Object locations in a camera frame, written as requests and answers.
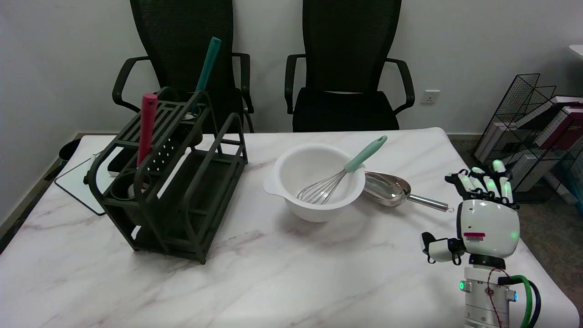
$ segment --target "table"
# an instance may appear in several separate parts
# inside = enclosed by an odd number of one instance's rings
[[[581,58],[583,58],[583,44],[572,44],[569,46],[569,48],[576,53],[577,55],[579,55]]]
[[[439,128],[247,134],[250,162],[204,266],[133,252],[107,216],[51,186],[0,256],[0,326],[462,327],[458,284],[468,257],[459,267],[430,265],[419,245],[424,231],[455,236],[455,214],[413,203],[382,208],[361,197],[354,206],[367,218],[315,224],[263,192],[276,158],[294,145],[325,142],[357,154],[382,134],[388,141],[368,169],[457,207],[461,198],[443,177],[465,165]],[[111,138],[83,137],[64,172]],[[205,136],[201,146],[209,144]],[[574,305],[522,241],[507,267],[540,289],[536,327],[578,326]],[[511,327],[524,299],[511,303]]]

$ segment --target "white wall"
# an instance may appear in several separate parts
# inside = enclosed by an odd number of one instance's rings
[[[57,88],[0,16],[0,224],[73,136]]]
[[[283,77],[287,55],[304,51],[301,1],[234,6],[234,51],[251,54],[256,130],[290,131]],[[581,17],[581,0],[403,0],[389,56],[407,61],[417,98],[425,89],[442,93],[433,106],[401,113],[401,127],[480,133],[520,73],[541,72],[560,93],[583,90],[583,61],[567,50],[583,43]],[[111,88],[124,60],[145,52],[127,0],[3,0],[0,19],[1,221],[73,132],[115,131],[132,117],[113,104]],[[300,62],[296,92],[304,79]],[[138,104],[156,89],[151,66],[141,62],[124,97]],[[399,73],[388,64],[379,89],[394,107],[404,101]],[[6,140],[18,141],[25,155]],[[4,181],[22,187],[7,189]]]

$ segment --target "chair armrest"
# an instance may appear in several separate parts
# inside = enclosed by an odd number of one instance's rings
[[[288,114],[293,114],[293,80],[296,77],[296,62],[298,58],[305,58],[305,54],[287,56],[284,96]]]
[[[251,57],[249,54],[232,53],[233,57],[239,57],[241,61],[241,96],[247,104],[247,113],[253,114],[253,102],[251,101],[251,94],[249,84],[251,80]]]
[[[415,104],[415,90],[413,88],[413,81],[411,80],[411,73],[409,72],[409,67],[407,66],[406,62],[392,58],[385,59],[385,62],[393,62],[397,64],[399,72],[401,73],[401,79],[403,79],[403,86],[405,87],[406,101],[405,104],[395,109],[394,112],[395,115],[397,115]]]
[[[149,60],[149,59],[150,58],[148,56],[143,56],[143,57],[130,58],[130,59],[125,61],[124,65],[121,67],[119,74],[117,75],[117,79],[115,80],[115,84],[113,86],[113,92],[111,92],[111,97],[113,98],[114,103],[116,103],[120,106],[124,106],[128,109],[131,109],[131,110],[135,111],[136,113],[140,112],[139,108],[137,108],[136,106],[134,106],[128,102],[125,102],[123,99],[121,99],[121,93],[124,91],[124,86],[125,86],[126,81],[128,80],[129,72],[132,70],[132,67],[134,67],[134,64],[137,61]]]

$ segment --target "mesh chair back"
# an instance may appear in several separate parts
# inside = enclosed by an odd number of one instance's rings
[[[306,87],[376,91],[401,0],[304,0]]]
[[[210,39],[222,44],[207,90],[234,88],[232,0],[130,0],[142,44],[160,87],[193,92]]]

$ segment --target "robotic hand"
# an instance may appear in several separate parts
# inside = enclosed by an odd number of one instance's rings
[[[465,279],[459,284],[466,292],[465,320],[467,328],[508,327],[509,302],[517,300],[515,291],[506,285],[520,283],[523,278],[527,307],[521,327],[532,327],[540,312],[540,297],[536,286],[537,307],[532,319],[531,285],[523,276],[506,275],[504,259],[511,256],[520,237],[518,205],[513,200],[510,175],[504,164],[495,160],[491,167],[461,170],[445,177],[455,185],[463,201],[457,211],[457,236],[436,239],[431,233],[421,234],[421,248],[431,264],[452,261],[456,266],[469,253]]]
[[[463,198],[458,206],[457,237],[436,239],[421,234],[423,253],[431,264],[452,261],[470,253],[470,263],[504,268],[504,258],[512,255],[520,235],[509,175],[504,164],[495,160],[491,168],[461,170],[445,177]]]

